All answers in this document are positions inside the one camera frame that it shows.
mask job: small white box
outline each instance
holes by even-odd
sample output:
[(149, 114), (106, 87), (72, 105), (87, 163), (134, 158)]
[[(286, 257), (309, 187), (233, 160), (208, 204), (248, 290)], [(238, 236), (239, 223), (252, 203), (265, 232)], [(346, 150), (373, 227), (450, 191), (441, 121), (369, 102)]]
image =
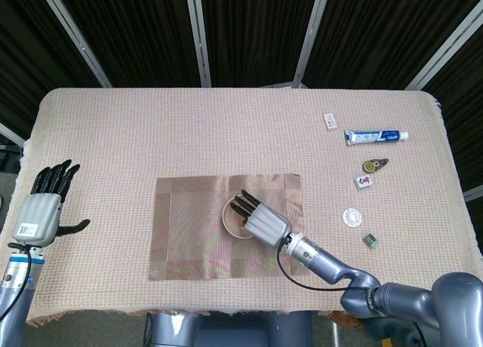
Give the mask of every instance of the small white box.
[(333, 130), (334, 128), (337, 128), (337, 122), (335, 122), (335, 118), (332, 113), (324, 114), (324, 120), (328, 130)]
[(373, 185), (372, 179), (369, 175), (357, 176), (354, 179), (354, 183), (355, 187), (357, 187), (357, 190)]

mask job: toothpaste tube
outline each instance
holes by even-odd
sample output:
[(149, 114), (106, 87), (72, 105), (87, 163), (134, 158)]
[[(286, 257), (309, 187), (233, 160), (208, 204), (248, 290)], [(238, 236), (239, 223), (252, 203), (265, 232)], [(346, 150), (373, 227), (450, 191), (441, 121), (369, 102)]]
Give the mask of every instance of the toothpaste tube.
[(399, 131), (346, 131), (347, 145), (372, 142), (398, 142), (407, 140), (408, 132)]

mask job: small cube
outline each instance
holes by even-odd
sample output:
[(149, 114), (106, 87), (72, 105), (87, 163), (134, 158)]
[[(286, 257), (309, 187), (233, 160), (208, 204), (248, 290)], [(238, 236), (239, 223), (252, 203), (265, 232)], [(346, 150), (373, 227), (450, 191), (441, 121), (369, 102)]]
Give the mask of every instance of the small cube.
[(335, 122), (334, 115), (332, 113), (324, 114), (325, 125), (327, 126), (328, 130), (333, 130), (337, 128), (337, 122)]
[(357, 190), (373, 185), (372, 179), (369, 175), (357, 176), (354, 179), (354, 183), (355, 183), (355, 186), (357, 187)]
[(370, 249), (374, 249), (379, 245), (379, 241), (372, 234), (367, 234), (362, 240)]

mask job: beige tablecloth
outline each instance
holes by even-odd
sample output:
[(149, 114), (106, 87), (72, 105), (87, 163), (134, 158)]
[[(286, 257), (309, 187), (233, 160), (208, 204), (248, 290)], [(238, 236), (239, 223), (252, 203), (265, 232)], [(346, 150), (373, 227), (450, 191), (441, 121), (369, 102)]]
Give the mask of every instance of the beige tablecloth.
[[(332, 112), (335, 131), (323, 115)], [(343, 130), (396, 129), (409, 140), (346, 146)], [(29, 318), (76, 309), (332, 310), (340, 293), (303, 290), (280, 278), (149, 281), (156, 179), (301, 174), (306, 235), (380, 281), (430, 287), (446, 272), (482, 276), (434, 99), (409, 91), (302, 89), (59, 89), (42, 101), (25, 148), (0, 261), (25, 195), (45, 166), (71, 158), (75, 175), (61, 222), (90, 218), (83, 232), (45, 248)], [(372, 158), (389, 163), (374, 185), (353, 179)], [(363, 224), (344, 225), (359, 209)], [(372, 233), (371, 250), (362, 237)], [(324, 285), (317, 277), (299, 277)]]

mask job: silver robotic hand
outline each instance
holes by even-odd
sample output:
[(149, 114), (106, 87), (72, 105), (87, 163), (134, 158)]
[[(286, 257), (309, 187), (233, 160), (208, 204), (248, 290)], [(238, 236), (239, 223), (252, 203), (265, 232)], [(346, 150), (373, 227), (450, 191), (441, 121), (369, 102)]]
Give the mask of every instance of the silver robotic hand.
[(403, 284), (386, 283), (382, 286), (371, 274), (341, 262), (302, 234), (293, 234), (290, 222), (258, 201), (245, 190), (247, 201), (237, 198), (233, 210), (245, 220), (245, 229), (279, 253), (297, 259), (329, 284), (349, 279), (342, 288), (308, 287), (288, 275), (295, 284), (310, 290), (343, 290), (340, 304), (357, 318), (392, 315), (413, 322), (421, 322), (440, 330), (441, 345), (483, 347), (483, 283), (474, 275), (455, 272), (441, 276), (431, 291)]
[(45, 262), (42, 248), (56, 237), (85, 229), (90, 220), (77, 226), (59, 226), (63, 202), (70, 183), (80, 166), (70, 160), (45, 168), (35, 179), (26, 196), (14, 227), (13, 253), (0, 282), (0, 347), (21, 345), (23, 326)]

